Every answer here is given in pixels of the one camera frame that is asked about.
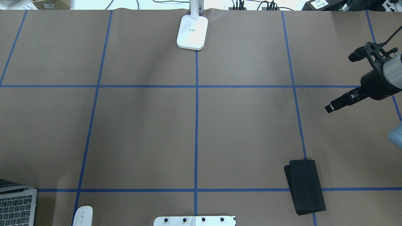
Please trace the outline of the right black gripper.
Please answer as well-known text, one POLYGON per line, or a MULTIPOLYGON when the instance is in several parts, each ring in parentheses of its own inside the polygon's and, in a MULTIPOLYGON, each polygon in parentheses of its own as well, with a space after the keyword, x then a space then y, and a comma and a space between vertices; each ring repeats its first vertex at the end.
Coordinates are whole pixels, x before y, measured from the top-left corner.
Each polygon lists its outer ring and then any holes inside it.
POLYGON ((394 94, 394 87, 385 77, 376 70, 371 70, 361 78, 361 87, 357 87, 325 106, 327 113, 351 106, 365 99, 365 96, 374 100, 382 100, 394 94))

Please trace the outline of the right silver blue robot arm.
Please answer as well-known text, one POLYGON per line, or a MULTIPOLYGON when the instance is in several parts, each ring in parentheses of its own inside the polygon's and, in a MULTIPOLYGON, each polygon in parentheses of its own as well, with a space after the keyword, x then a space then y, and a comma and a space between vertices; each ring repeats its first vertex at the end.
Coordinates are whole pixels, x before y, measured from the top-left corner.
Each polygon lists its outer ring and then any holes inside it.
POLYGON ((331 113, 351 106, 364 99, 383 100, 401 92, 401 54, 395 53, 394 57, 386 56, 378 61, 369 61, 373 63, 372 70, 364 74, 360 79, 360 86, 342 94, 340 97, 332 100, 325 110, 331 113))

